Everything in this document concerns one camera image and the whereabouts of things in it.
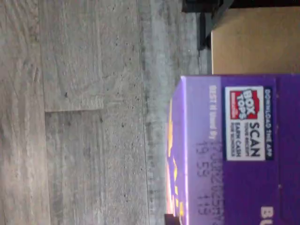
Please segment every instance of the red box tops logo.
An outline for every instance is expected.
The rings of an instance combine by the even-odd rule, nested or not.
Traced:
[[[232,120],[257,119],[259,98],[256,90],[230,91],[230,114]]]

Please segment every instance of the cereal box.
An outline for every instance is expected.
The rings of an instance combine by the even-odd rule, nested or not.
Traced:
[[[183,225],[298,225],[299,96],[297,75],[183,76],[169,105],[166,213]]]

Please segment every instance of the cardboard box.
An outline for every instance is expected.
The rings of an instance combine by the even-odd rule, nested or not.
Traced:
[[[213,74],[300,72],[300,7],[229,9],[211,34]]]
[[[298,225],[299,87],[298,75],[182,77],[168,118],[167,213],[184,225]]]

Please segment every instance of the wooden floor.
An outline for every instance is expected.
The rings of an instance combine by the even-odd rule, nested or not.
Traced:
[[[165,122],[209,73],[172,0],[0,0],[0,225],[162,225]]]

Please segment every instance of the brown cardboard box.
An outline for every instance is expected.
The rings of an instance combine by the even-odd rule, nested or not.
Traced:
[[[300,7],[229,9],[211,41],[213,74],[299,73]]]

